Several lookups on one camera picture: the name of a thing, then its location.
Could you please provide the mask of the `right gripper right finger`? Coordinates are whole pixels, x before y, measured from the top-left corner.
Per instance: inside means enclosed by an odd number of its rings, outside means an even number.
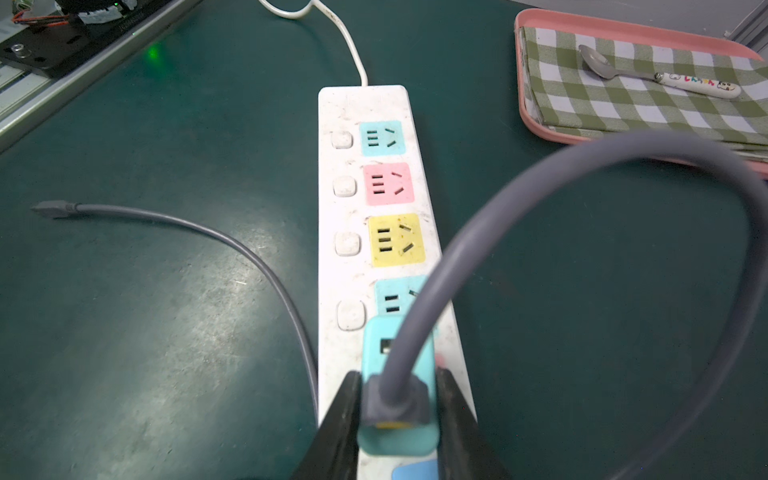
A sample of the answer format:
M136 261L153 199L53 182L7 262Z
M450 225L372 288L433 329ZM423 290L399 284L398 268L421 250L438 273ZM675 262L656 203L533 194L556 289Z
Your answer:
M440 426L437 449L438 478L509 479L510 473L482 435L477 420L450 370L437 369L436 386Z

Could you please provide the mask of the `pink tray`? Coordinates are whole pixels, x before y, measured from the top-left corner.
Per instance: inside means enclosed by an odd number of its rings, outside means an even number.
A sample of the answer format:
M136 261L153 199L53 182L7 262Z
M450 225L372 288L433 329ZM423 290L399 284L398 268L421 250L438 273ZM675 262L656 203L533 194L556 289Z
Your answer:
M767 61L725 39L543 9L515 19L520 114L575 144L630 130L693 133L767 172Z

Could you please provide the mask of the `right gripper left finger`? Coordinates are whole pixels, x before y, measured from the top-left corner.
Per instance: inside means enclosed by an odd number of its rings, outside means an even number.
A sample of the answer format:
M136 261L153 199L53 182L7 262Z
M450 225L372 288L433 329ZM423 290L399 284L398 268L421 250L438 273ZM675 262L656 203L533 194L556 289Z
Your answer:
M357 478L362 375L349 371L291 480Z

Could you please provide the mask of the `aluminium front rail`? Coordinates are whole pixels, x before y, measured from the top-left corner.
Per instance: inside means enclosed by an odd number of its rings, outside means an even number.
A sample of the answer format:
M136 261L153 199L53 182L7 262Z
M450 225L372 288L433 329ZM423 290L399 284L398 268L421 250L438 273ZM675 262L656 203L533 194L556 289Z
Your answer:
M2 64L1 149L17 143L97 80L159 39L198 5L197 1L167 3L60 79Z

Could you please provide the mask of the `green checkered cloth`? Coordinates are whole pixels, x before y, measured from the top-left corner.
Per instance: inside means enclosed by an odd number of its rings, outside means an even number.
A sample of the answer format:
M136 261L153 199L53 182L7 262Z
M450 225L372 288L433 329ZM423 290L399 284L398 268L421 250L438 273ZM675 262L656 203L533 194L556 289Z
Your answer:
M525 108L554 133L600 138L628 130L675 130L721 142L747 158L767 159L764 61L545 28L523 27L518 36ZM742 93L725 100L635 78L604 80L584 63L579 45L595 49L620 70L724 80Z

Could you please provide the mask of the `teal USB charger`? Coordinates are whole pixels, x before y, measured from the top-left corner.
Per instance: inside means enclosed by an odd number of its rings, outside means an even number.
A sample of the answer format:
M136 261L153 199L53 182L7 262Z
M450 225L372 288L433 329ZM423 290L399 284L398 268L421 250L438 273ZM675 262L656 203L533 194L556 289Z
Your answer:
M398 383L382 380L389 357L400 357L393 345L404 319L403 314L378 315L364 330L357 441L370 456L423 457L440 439L433 337L420 345L409 374Z

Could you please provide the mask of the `white colourful power strip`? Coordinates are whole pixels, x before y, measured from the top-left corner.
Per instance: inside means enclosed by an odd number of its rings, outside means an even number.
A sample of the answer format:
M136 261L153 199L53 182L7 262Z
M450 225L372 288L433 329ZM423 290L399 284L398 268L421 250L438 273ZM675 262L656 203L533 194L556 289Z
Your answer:
M349 371L381 372L442 251L405 87L326 87L318 111L318 412L325 415Z

